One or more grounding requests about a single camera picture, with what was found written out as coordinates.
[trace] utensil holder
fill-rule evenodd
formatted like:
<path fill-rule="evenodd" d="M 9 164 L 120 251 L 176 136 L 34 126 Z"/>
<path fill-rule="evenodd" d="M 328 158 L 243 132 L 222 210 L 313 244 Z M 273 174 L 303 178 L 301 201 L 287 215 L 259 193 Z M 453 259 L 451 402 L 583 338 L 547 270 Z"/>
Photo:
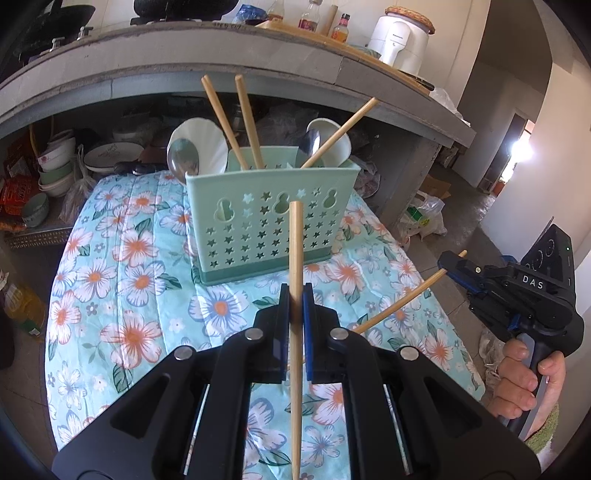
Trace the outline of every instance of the utensil holder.
<path fill-rule="evenodd" d="M 359 167 L 294 168 L 297 147 L 261 147 L 267 168 L 250 170 L 233 152 L 226 173 L 186 175 L 201 283 L 209 286 L 289 266 L 289 204 L 304 203 L 304 263 L 326 260 Z"/>

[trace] hand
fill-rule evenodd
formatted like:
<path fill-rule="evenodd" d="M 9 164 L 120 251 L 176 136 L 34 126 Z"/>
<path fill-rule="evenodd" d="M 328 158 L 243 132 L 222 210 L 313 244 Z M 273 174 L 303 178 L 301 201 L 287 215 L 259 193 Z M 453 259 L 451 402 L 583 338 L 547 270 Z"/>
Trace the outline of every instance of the hand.
<path fill-rule="evenodd" d="M 499 365 L 501 381 L 495 388 L 494 398 L 488 411 L 495 417 L 516 419 L 524 411 L 535 407 L 533 391 L 538 386 L 538 378 L 521 361 L 528 356 L 527 347 L 519 340 L 509 340 L 503 348 L 505 358 Z M 558 402 L 566 376 L 566 363 L 562 352 L 554 352 L 538 364 L 538 371 L 548 375 L 548 386 L 535 420 L 527 434 L 528 438 L 540 430 L 552 409 Z"/>

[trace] plate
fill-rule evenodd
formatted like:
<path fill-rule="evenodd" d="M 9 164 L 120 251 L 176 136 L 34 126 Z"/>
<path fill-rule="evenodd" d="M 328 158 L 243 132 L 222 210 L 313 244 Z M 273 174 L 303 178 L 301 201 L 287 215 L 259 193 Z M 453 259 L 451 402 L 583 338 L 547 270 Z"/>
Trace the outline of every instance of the plate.
<path fill-rule="evenodd" d="M 144 148 L 130 142 L 101 145 L 84 155 L 84 164 L 90 171 L 113 173 L 113 167 L 121 161 L 135 161 Z"/>

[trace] green sleeve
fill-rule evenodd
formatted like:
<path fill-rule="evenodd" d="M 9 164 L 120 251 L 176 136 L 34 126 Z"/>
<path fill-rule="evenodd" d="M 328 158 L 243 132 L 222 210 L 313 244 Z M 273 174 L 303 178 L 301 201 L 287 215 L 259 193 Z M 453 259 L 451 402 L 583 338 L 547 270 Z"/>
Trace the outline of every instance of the green sleeve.
<path fill-rule="evenodd" d="M 552 438 L 552 435 L 556 431 L 558 426 L 558 404 L 554 406 L 552 412 L 548 416 L 546 423 L 543 427 L 534 433 L 530 438 L 525 441 L 525 444 L 531 448 L 537 455 L 542 449 L 548 445 L 548 442 Z"/>

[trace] metal screw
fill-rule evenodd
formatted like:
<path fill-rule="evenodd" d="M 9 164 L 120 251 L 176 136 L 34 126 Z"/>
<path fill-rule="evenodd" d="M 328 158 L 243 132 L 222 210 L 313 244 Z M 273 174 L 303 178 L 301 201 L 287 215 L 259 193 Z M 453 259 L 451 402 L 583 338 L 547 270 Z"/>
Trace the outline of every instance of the metal screw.
<path fill-rule="evenodd" d="M 345 340 L 349 336 L 349 332 L 341 327 L 333 328 L 330 331 L 330 336 L 334 340 Z"/>
<path fill-rule="evenodd" d="M 255 341 L 260 340 L 263 337 L 263 332 L 260 328 L 249 328 L 244 332 L 244 336 L 247 340 Z"/>
<path fill-rule="evenodd" d="M 187 345 L 183 345 L 174 350 L 174 357 L 177 360 L 188 360 L 193 355 L 193 349 Z"/>
<path fill-rule="evenodd" d="M 410 362 L 418 358 L 418 350 L 413 346 L 406 346 L 400 350 L 400 356 Z"/>

